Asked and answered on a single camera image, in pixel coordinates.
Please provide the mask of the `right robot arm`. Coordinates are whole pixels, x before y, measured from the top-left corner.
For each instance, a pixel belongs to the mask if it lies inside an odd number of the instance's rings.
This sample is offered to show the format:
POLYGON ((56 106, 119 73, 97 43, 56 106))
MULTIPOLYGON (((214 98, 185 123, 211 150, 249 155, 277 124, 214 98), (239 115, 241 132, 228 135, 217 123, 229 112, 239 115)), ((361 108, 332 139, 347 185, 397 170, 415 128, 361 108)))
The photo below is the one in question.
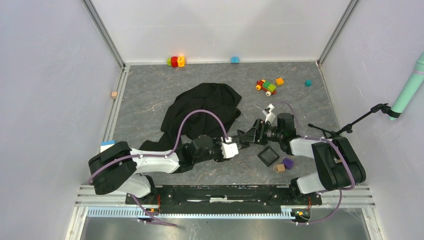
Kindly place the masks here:
POLYGON ((288 155, 314 160, 316 172, 295 178, 289 185, 288 196, 293 203, 302 204, 315 192, 351 190, 366 180, 366 171, 347 138, 300 136, 293 114, 280 113, 276 119, 274 126, 258 118, 248 131, 238 130, 236 138, 242 146, 275 142, 288 155))

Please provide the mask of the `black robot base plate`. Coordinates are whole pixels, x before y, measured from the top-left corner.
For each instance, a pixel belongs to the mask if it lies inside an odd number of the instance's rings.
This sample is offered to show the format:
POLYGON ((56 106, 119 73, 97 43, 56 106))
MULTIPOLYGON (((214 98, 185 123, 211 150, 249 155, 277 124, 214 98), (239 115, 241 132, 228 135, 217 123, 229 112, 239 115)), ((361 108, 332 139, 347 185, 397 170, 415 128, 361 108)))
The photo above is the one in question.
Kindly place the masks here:
POLYGON ((138 200, 158 204, 162 214, 277 214, 282 206, 320 206, 317 193, 298 194, 288 185, 162 185, 138 200))

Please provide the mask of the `black garment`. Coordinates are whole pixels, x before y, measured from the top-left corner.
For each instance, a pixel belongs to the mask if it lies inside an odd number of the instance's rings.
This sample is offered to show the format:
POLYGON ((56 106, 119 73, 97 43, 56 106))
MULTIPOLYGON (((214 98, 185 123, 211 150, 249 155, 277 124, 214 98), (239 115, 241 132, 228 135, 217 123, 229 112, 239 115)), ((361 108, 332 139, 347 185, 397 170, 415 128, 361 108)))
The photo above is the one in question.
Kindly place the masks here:
POLYGON ((191 140, 200 135, 222 137, 222 128, 229 132, 241 115, 241 100, 242 96, 225 83, 201 83, 175 98, 161 123, 161 138, 157 142, 146 140, 139 149, 169 151, 182 135, 191 140))

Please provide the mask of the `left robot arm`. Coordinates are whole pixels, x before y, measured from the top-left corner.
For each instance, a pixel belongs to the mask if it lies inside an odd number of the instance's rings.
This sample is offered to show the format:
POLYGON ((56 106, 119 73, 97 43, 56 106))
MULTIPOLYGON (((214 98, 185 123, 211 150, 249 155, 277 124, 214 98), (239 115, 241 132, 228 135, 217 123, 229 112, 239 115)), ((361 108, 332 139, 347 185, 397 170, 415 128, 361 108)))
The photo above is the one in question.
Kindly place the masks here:
POLYGON ((125 192, 145 204, 153 203, 157 190, 148 173, 184 173, 197 163, 223 162, 239 153, 231 137, 211 138, 201 135, 176 150, 146 151, 129 147, 125 141, 103 146, 88 162, 91 173, 88 183, 97 195, 125 192))

